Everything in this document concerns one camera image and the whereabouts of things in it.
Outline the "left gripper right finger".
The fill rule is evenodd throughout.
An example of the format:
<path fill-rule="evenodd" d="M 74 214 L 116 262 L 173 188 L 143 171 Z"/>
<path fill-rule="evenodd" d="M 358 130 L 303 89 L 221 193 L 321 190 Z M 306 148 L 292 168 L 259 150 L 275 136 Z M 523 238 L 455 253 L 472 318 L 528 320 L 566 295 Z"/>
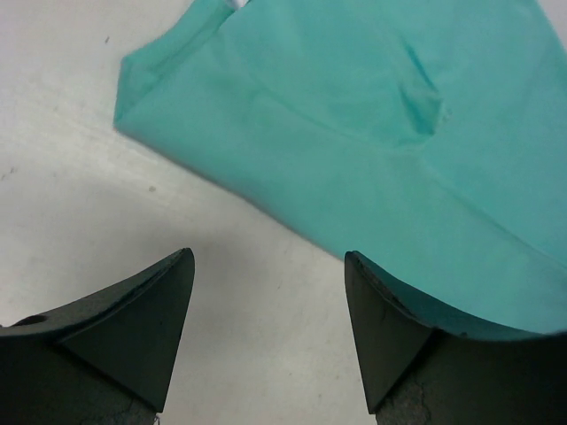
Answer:
<path fill-rule="evenodd" d="M 566 335 L 480 319 L 357 251 L 345 286 L 361 381 L 379 424 L 563 424 Z"/>

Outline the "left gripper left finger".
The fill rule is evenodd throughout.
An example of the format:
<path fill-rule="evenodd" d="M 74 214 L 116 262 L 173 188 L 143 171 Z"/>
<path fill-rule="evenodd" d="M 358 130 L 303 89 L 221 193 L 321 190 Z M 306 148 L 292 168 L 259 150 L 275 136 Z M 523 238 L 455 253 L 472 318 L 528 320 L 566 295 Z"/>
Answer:
<path fill-rule="evenodd" d="M 1 329 L 3 424 L 155 424 L 195 274 L 189 248 Z"/>

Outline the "teal t shirt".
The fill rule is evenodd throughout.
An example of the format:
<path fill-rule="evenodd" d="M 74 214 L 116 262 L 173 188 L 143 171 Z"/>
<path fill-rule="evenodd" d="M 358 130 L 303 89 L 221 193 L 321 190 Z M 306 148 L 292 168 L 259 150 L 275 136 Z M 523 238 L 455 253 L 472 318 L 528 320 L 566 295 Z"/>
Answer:
<path fill-rule="evenodd" d="M 535 1 L 196 1 L 122 59 L 113 123 L 424 320 L 566 328 L 566 52 Z"/>

